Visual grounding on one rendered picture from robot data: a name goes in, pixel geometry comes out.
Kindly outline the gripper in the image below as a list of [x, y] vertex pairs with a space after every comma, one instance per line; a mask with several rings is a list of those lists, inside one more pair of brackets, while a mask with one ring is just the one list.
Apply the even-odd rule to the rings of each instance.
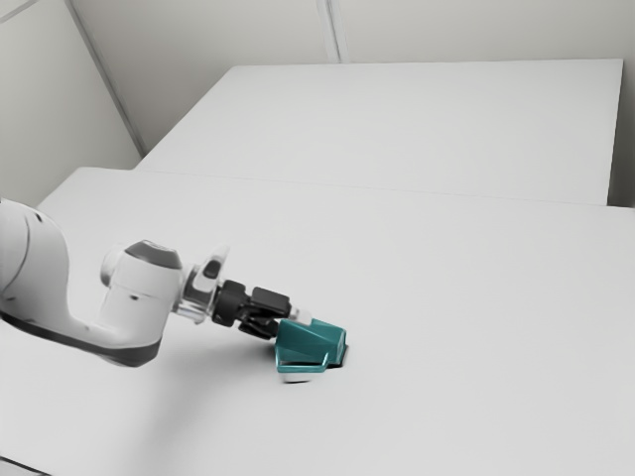
[[[244, 306], [248, 300], [250, 315], [245, 315]], [[222, 284], [214, 298], [214, 323], [232, 327], [239, 320], [241, 332], [259, 339], [270, 340], [278, 335], [277, 319], [309, 325], [313, 315], [307, 309], [294, 306], [289, 297], [264, 288], [255, 287], [249, 298], [246, 287], [231, 280]]]

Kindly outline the teal faceted mug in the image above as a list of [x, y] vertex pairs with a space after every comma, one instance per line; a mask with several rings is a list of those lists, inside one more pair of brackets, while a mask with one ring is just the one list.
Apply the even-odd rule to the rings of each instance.
[[275, 364], [284, 383], [309, 382], [328, 369], [343, 365], [346, 330], [313, 319], [309, 324], [281, 321], [275, 342]]

